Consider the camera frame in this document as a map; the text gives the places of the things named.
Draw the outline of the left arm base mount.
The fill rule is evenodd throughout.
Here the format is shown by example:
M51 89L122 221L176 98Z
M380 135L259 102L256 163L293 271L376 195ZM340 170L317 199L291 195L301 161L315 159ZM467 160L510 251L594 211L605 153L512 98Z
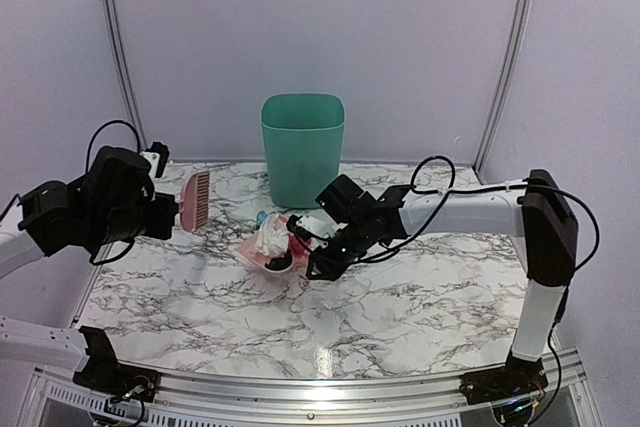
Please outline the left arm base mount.
M88 361L74 372L74 384L121 400L127 399L128 394L145 403L154 400L160 380L158 371L120 362L102 329L82 326L79 332L86 343Z

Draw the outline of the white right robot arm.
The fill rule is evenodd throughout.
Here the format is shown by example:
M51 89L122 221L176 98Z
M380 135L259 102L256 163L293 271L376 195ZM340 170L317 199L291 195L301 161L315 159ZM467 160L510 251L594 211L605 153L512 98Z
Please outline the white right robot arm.
M480 188L418 191L394 185L379 198L346 175L337 177L317 197L327 221L304 216L291 222L319 243L311 251L306 276L338 280L353 264L362 263L377 244L399 248L432 233L488 233L517 239L526 270L523 310L507 364L495 385L515 395L534 378L534 364L544 352L556 314L576 271L578 221L553 177L533 170L522 181Z

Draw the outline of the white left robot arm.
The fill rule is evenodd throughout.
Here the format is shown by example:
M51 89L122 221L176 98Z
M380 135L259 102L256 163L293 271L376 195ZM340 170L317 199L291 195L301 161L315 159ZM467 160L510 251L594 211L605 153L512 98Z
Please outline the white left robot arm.
M79 178L16 196L1 214L1 275L68 247L103 266L124 258L140 237L170 239L178 203L154 184L168 158L160 142L141 152L105 146ZM88 374L106 392L119 391L127 379L99 328L55 329L2 317L1 356Z

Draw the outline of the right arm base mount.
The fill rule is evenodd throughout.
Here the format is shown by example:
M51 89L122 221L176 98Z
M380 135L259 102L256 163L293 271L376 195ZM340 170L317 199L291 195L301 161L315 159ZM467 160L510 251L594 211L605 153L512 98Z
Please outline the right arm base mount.
M542 392L547 386L541 359L525 361L509 354L503 365L463 374L459 391L469 405L476 405Z

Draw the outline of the pink hand brush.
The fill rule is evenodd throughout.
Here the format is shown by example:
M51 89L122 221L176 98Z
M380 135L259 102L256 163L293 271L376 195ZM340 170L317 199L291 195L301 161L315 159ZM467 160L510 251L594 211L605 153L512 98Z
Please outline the pink hand brush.
M184 231L194 233L206 226L209 217L210 173L196 172L182 188L179 201L180 224Z

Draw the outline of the pink plastic dustpan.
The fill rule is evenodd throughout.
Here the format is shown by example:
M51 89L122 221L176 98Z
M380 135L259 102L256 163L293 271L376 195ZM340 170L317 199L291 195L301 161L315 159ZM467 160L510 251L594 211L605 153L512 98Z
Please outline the pink plastic dustpan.
M308 261L308 241L298 241L285 227L259 230L244 241L237 252L249 264L271 274L284 274L304 267Z

